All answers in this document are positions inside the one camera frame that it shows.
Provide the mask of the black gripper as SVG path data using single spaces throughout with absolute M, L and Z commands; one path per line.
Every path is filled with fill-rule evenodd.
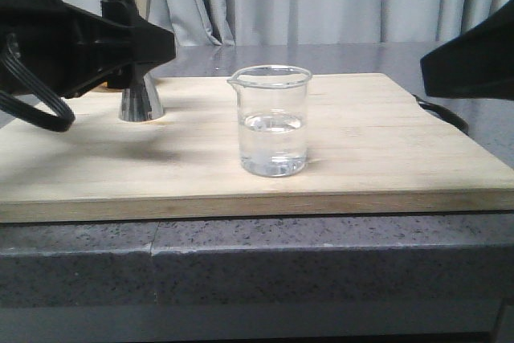
M 59 96 L 77 98 L 102 83 L 132 89 L 176 56 L 174 35 L 127 2 L 101 2 L 102 17 L 63 0 L 1 0 L 1 49 L 16 55 Z
M 513 99 L 513 0 L 420 60 L 425 93 L 450 99 Z

